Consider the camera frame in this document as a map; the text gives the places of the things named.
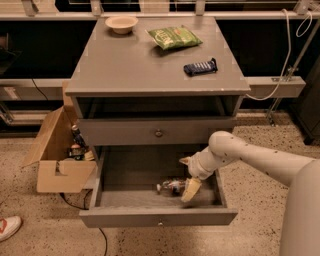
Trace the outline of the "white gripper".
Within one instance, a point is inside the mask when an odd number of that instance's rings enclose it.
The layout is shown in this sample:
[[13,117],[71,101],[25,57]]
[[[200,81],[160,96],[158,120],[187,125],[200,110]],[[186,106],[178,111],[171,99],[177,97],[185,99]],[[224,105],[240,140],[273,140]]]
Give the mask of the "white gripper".
[[201,180],[206,180],[222,165],[222,158],[213,154],[209,148],[205,148],[190,157],[180,158],[179,162],[188,166],[188,171],[193,177],[186,180],[185,190],[181,197],[183,202],[189,202],[200,189]]

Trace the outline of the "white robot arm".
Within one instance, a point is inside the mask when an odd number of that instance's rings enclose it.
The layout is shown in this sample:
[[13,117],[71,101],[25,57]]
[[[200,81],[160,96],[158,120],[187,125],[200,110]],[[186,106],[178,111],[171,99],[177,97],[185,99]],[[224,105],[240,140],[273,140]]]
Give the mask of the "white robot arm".
[[289,188],[279,256],[320,256],[320,160],[255,146],[226,132],[213,133],[208,146],[180,160],[191,177],[182,195],[190,201],[213,171],[240,160]]

